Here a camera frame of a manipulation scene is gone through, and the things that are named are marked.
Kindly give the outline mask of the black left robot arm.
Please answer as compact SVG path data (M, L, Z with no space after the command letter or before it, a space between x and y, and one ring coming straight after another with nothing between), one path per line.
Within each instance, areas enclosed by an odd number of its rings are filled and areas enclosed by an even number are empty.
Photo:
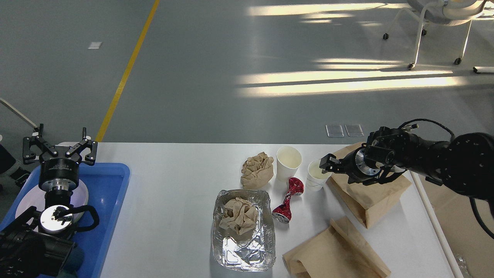
M23 140L23 163L41 165L39 188L45 192L45 206L30 206L1 231L1 277L35 278L58 276L76 247L74 234L88 232L100 223L91 205L71 204L79 186L82 163L94 165L97 141L82 130L73 146L52 145L42 137L43 126Z

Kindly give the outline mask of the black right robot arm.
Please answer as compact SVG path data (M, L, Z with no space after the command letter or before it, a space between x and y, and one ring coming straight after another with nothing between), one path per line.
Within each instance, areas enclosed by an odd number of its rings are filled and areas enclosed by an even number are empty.
M382 126L344 158L327 154L320 160L319 168L322 173L347 175L349 184L363 185L390 183L405 171L418 173L431 183L468 197L475 219L493 237L476 205L476 200L483 200L493 212L493 136L474 132L457 137L449 128L438 124L450 134L450 139L425 140L412 133L420 121L406 121L397 128Z

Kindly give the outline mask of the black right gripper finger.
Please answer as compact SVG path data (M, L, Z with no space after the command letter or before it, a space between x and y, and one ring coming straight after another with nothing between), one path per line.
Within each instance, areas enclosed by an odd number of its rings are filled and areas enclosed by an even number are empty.
M351 172L348 173L348 184L360 183L365 186L372 185L383 181L384 178L381 175L381 172L378 172L373 175L367 175L362 172Z
M322 173L347 173L346 159L338 159L334 154L327 154L320 160L319 168Z

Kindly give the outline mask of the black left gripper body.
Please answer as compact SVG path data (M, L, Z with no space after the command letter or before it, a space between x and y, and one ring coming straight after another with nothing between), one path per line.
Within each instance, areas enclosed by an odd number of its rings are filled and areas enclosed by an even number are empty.
M80 162L65 157L61 153L52 156L49 153L39 157L41 172L39 175L39 188L45 192L58 186L62 190L73 191L79 186Z

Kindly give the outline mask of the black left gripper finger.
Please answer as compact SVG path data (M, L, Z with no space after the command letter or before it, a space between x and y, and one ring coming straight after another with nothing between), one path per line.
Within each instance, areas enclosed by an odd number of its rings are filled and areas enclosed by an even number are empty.
M48 154L48 160L58 156L56 147L43 137L44 124L40 124L34 131L30 137L24 137L23 139L22 162L24 165L39 161L45 153Z
M87 135L87 129L82 128L82 139L80 142L73 146L65 152L65 158L76 162L76 164L86 164L89 166L94 166L96 163L98 142L92 140L90 136Z

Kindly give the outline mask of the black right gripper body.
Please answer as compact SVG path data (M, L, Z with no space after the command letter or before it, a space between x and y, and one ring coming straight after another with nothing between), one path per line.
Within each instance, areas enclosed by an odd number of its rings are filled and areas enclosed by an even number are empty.
M364 157L364 148L358 148L357 150L353 150L352 152L348 153L345 157L346 159L346 169L347 173L351 172L362 172L367 175L373 175L378 172L382 172L381 169L379 169L377 166L369 166L367 165L367 162L365 162L365 157Z

